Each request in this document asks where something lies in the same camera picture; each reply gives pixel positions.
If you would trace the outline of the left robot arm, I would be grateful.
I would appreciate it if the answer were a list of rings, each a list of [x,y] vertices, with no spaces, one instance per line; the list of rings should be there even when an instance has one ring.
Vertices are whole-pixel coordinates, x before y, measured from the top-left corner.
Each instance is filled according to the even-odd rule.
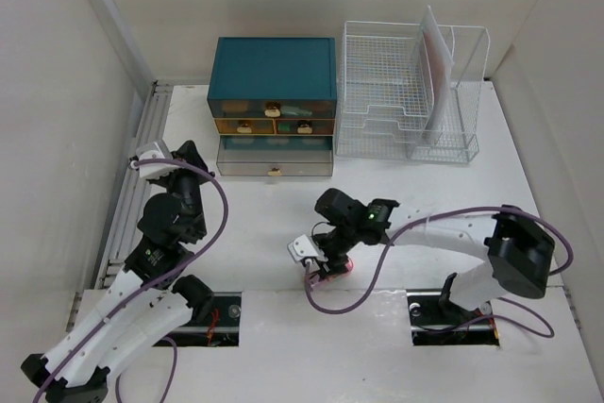
[[[147,200],[141,240],[97,305],[60,343],[22,363],[38,399],[101,402],[146,349],[210,316],[213,291],[182,272],[193,257],[187,244],[207,234],[200,187],[214,173],[192,141],[175,151],[154,141],[138,148],[130,165],[163,191]]]

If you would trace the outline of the transparent drawer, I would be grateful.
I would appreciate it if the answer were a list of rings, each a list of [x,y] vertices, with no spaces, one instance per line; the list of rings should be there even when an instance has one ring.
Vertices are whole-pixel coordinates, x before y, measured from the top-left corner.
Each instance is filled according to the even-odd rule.
[[[210,100],[215,118],[331,119],[336,103],[329,100]]]

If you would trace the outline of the small drawer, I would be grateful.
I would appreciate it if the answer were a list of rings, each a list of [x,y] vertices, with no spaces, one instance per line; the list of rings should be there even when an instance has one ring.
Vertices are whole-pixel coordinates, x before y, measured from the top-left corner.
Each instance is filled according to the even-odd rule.
[[[214,123],[222,135],[273,135],[275,125],[267,119],[215,119]]]
[[[334,131],[333,119],[276,119],[278,121],[289,121],[297,123],[296,134],[280,134],[280,135],[314,135],[314,136],[331,136]]]

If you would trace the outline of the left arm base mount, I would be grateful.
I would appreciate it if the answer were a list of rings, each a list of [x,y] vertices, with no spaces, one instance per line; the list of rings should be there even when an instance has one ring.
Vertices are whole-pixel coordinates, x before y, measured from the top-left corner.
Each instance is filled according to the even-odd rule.
[[[241,293],[217,293],[209,313],[168,334],[179,347],[236,347],[240,341]]]

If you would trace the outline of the green capsule stapler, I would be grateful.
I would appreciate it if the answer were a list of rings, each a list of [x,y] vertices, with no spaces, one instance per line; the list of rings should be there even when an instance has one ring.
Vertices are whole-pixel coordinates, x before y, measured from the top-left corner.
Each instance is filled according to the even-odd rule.
[[[311,110],[298,106],[283,106],[280,111],[283,117],[311,117],[313,115]]]

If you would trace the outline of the dark drawer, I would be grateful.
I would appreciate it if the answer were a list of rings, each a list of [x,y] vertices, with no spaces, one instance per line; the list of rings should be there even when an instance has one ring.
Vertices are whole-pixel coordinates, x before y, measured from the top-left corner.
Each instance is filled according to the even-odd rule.
[[[332,176],[332,139],[222,136],[216,166],[222,176]]]

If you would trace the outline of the small clear spray bottle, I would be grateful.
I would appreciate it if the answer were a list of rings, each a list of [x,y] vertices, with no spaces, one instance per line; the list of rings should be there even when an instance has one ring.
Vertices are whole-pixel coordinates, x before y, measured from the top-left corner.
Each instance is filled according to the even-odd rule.
[[[247,100],[225,100],[222,102],[222,110],[225,116],[241,116],[248,112]]]

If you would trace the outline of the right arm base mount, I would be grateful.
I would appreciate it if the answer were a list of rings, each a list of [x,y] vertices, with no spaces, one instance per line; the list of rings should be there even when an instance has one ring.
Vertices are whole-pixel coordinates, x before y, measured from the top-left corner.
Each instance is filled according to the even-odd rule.
[[[414,346],[499,346],[492,306],[467,311],[441,300],[439,291],[409,291],[407,304]]]

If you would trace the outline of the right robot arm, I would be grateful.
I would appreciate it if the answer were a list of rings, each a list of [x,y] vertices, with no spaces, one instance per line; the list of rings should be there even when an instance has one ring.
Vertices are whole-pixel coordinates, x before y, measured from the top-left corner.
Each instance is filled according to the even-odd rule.
[[[363,243],[386,248],[419,245],[478,259],[474,268],[451,274],[437,298],[439,314],[450,322],[506,294],[526,299],[545,296],[555,242],[535,217],[517,207],[430,214],[392,199],[364,205],[330,188],[314,209],[333,229],[312,238],[323,257],[317,270],[306,275],[307,288],[349,273],[348,254]]]

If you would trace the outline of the pink capped clip tube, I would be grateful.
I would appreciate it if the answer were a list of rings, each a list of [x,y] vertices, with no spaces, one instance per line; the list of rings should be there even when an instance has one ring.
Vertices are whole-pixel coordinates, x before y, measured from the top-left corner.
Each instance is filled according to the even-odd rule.
[[[323,284],[327,284],[340,277],[349,275],[354,269],[352,260],[348,260],[346,264],[333,267],[327,262],[317,262],[317,269],[308,272],[305,276],[305,283],[311,288],[317,288]]]

